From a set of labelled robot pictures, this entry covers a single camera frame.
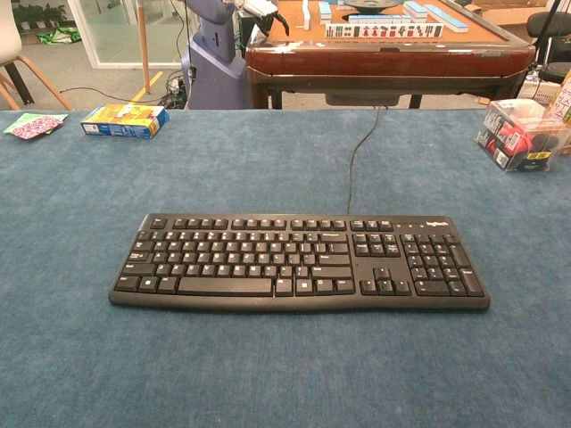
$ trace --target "black keyboard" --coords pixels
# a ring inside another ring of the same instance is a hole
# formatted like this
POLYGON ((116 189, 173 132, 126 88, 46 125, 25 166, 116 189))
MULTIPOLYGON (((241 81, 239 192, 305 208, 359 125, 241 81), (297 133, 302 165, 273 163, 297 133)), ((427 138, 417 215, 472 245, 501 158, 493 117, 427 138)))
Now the black keyboard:
POLYGON ((446 217, 149 214, 112 303, 221 311, 486 309, 446 217))

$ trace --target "space bar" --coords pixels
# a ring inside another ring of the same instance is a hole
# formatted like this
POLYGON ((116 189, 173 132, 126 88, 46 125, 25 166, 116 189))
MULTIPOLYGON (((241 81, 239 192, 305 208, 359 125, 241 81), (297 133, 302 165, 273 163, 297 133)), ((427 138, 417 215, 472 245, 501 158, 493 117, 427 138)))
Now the space bar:
POLYGON ((271 297, 271 279, 185 277, 180 279, 178 294, 271 297))

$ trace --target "white chair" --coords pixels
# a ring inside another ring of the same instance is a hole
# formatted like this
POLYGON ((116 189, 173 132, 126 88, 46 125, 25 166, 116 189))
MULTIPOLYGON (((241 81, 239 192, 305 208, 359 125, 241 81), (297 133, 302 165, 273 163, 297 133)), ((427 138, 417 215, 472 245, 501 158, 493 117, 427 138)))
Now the white chair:
MULTIPOLYGON (((37 78, 50 90, 52 94, 62 103, 66 110, 73 110, 70 102, 60 94, 57 87, 42 73, 39 68, 26 58, 20 55, 21 52, 21 39, 14 16, 12 13, 12 5, 10 0, 0 0, 0 67, 10 64, 16 60, 23 62, 34 73, 37 78)), ((14 101, 12 96, 8 93, 7 86, 16 89, 10 79, 6 78, 0 73, 0 95, 6 100, 12 110, 20 110, 20 106, 14 101)))

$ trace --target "wooden chair leg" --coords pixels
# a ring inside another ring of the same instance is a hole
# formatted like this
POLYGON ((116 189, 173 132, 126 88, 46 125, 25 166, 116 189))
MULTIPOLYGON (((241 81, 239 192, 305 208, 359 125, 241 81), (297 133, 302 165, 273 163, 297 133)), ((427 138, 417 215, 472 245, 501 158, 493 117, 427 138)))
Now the wooden chair leg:
POLYGON ((8 85, 9 87, 11 87, 14 91, 17 91, 18 89, 16 89, 16 86, 12 83, 12 81, 9 78, 6 78, 2 73, 0 73, 0 84, 2 84, 2 86, 4 88, 6 88, 5 85, 8 85))
POLYGON ((0 85, 0 95, 6 100, 12 110, 20 110, 20 106, 15 102, 4 85, 0 85))
POLYGON ((55 87, 54 84, 46 77, 46 75, 44 75, 44 73, 42 73, 39 70, 39 68, 36 66, 36 64, 34 64, 32 61, 30 61, 24 55, 18 55, 16 57, 16 59, 19 61, 22 61, 24 64, 26 64, 26 67, 28 67, 31 70, 31 72, 34 73, 36 75, 36 77, 40 79, 40 81, 44 84, 44 86, 46 86, 50 90, 50 92, 52 94, 54 94, 54 96, 58 99, 58 101, 60 103, 62 103, 63 107, 65 107, 66 110, 73 110, 73 106, 70 104, 70 102, 67 100, 67 98, 65 98, 60 93, 58 88, 55 87))

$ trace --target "gray floor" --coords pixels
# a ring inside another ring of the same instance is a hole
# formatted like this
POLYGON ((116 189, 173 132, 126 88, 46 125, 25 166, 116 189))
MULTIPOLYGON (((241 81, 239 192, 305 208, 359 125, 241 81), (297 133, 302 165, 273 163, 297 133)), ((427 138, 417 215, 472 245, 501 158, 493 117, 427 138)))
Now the gray floor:
MULTIPOLYGON (((83 44, 74 45, 25 45, 24 55, 28 56, 36 65, 54 82, 64 90, 75 86, 91 86, 106 94, 130 100, 144 86, 143 72, 141 70, 94 70, 89 63, 83 44)), ((47 91, 47 89, 26 69, 16 62, 32 97, 34 104, 23 106, 17 94, 14 99, 23 110, 61 110, 62 106, 47 91)), ((166 92, 165 82, 167 76, 175 70, 151 70, 151 77, 158 71, 162 76, 152 87, 152 92, 142 100, 160 98, 166 92)), ((89 111, 101 103, 112 103, 113 100, 89 90, 76 90, 65 93, 76 110, 89 111)), ((398 105, 392 108, 407 108, 409 96, 401 97, 398 105)), ((283 107, 285 110, 313 110, 343 108, 331 107, 325 103, 324 95, 313 94, 284 94, 283 107)), ((423 109, 478 109, 485 106, 472 95, 427 95, 423 98, 423 109)), ((7 110, 8 105, 0 97, 0 110, 7 110)))

